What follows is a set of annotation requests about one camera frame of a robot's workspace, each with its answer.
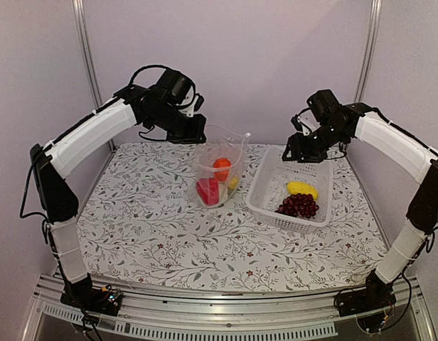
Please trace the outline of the yellow lemon back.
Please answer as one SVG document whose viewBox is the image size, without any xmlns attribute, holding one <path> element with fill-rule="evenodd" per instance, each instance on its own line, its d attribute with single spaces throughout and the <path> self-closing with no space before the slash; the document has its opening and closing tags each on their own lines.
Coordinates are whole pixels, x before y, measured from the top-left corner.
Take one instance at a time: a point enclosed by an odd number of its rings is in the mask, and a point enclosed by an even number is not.
<svg viewBox="0 0 438 341">
<path fill-rule="evenodd" d="M 317 200 L 319 197 L 319 193 L 314 186 L 299 181 L 288 182 L 287 191 L 290 195 L 311 195 L 314 200 Z"/>
</svg>

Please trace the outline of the dark red grapes bunch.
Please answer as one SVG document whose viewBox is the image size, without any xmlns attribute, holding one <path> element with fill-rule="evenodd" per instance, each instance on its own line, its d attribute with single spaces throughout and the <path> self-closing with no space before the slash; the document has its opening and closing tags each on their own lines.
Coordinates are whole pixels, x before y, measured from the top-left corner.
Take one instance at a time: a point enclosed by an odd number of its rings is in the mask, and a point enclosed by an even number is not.
<svg viewBox="0 0 438 341">
<path fill-rule="evenodd" d="M 276 213 L 290 217 L 311 219 L 316 216 L 319 206 L 311 195 L 290 195 L 279 204 Z"/>
</svg>

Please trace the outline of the yellow corn front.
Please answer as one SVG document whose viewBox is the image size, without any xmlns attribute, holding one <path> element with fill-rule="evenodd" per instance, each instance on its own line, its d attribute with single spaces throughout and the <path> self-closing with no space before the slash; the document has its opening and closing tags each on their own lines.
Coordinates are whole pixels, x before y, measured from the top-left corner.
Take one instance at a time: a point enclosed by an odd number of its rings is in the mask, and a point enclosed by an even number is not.
<svg viewBox="0 0 438 341">
<path fill-rule="evenodd" d="M 233 176 L 228 183 L 228 189 L 235 190 L 239 183 L 240 179 L 237 176 Z"/>
</svg>

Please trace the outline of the orange mandarin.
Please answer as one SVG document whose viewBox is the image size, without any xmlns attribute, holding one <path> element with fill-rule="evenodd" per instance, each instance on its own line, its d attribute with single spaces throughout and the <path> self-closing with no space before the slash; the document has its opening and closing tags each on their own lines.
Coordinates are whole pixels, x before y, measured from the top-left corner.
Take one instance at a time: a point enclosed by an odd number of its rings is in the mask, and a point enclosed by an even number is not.
<svg viewBox="0 0 438 341">
<path fill-rule="evenodd" d="M 218 158 L 214 161 L 213 167 L 216 171 L 213 173 L 217 181 L 225 182 L 228 179 L 232 163 L 227 158 Z"/>
</svg>

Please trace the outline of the clear zip top bag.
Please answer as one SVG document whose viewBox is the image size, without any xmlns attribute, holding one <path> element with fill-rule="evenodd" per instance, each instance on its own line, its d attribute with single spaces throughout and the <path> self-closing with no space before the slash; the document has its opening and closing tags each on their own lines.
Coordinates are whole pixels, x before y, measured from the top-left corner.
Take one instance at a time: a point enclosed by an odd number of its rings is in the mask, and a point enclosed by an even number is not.
<svg viewBox="0 0 438 341">
<path fill-rule="evenodd" d="M 245 154 L 251 133 L 238 134 L 215 124 L 205 126 L 206 142 L 193 153 L 193 183 L 187 198 L 204 208 L 226 203 L 236 192 L 245 170 Z"/>
</svg>

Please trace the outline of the red bell pepper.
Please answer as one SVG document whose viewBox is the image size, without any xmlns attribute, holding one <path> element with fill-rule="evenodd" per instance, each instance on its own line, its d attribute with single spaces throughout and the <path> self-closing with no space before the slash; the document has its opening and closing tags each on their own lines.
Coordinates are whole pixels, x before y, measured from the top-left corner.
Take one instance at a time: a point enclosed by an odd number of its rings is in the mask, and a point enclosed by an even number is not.
<svg viewBox="0 0 438 341">
<path fill-rule="evenodd" d="M 206 206 L 217 205 L 220 201 L 219 182 L 215 178 L 198 179 L 196 191 Z"/>
</svg>

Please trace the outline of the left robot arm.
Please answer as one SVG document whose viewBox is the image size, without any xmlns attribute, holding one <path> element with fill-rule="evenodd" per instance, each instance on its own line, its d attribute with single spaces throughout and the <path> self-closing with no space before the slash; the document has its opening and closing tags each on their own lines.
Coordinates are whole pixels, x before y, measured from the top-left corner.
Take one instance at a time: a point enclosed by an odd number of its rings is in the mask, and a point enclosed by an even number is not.
<svg viewBox="0 0 438 341">
<path fill-rule="evenodd" d="M 31 148 L 33 174 L 48 218 L 53 255 L 71 285 L 70 297 L 81 308 L 91 308 L 97 302 L 97 293 L 91 288 L 82 259 L 77 236 L 79 201 L 67 177 L 91 153 L 133 126 L 157 126 L 166 131 L 166 138 L 173 144 L 205 142 L 206 118 L 198 112 L 203 101 L 192 85 L 175 91 L 156 85 L 127 85 L 58 138 Z"/>
</svg>

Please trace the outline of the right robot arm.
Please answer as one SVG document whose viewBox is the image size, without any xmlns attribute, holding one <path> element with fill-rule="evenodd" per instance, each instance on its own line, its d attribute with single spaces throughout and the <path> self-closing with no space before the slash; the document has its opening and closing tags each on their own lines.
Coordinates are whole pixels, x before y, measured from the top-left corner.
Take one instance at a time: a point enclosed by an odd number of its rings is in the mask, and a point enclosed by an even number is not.
<svg viewBox="0 0 438 341">
<path fill-rule="evenodd" d="M 395 279 L 415 261 L 438 223 L 438 151 L 364 103 L 312 105 L 310 110 L 319 123 L 318 129 L 290 136 L 283 161 L 321 163 L 333 145 L 358 139 L 396 162 L 419 185 L 400 233 L 383 260 L 368 274 L 365 289 L 360 292 L 359 303 L 373 310 L 391 293 Z"/>
</svg>

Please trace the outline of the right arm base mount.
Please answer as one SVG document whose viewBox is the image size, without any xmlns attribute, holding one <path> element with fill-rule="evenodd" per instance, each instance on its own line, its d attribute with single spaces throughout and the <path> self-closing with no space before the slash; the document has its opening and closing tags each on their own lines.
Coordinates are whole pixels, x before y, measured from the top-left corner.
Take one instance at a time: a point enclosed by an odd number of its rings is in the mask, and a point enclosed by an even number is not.
<svg viewBox="0 0 438 341">
<path fill-rule="evenodd" d="M 396 297 L 392 289 L 381 296 L 368 293 L 366 288 L 341 290 L 333 305 L 340 317 L 355 316 L 358 327 L 367 334 L 382 332 L 394 313 Z"/>
</svg>

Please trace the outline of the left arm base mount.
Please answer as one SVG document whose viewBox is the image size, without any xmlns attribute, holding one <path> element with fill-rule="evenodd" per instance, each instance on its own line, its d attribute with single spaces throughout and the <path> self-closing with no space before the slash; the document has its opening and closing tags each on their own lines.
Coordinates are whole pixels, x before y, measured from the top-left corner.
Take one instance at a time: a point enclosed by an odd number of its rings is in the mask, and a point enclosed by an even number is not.
<svg viewBox="0 0 438 341">
<path fill-rule="evenodd" d="M 102 315 L 118 316 L 122 304 L 122 291 L 111 286 L 93 288 L 90 284 L 75 283 L 66 286 L 60 302 L 74 308 Z"/>
</svg>

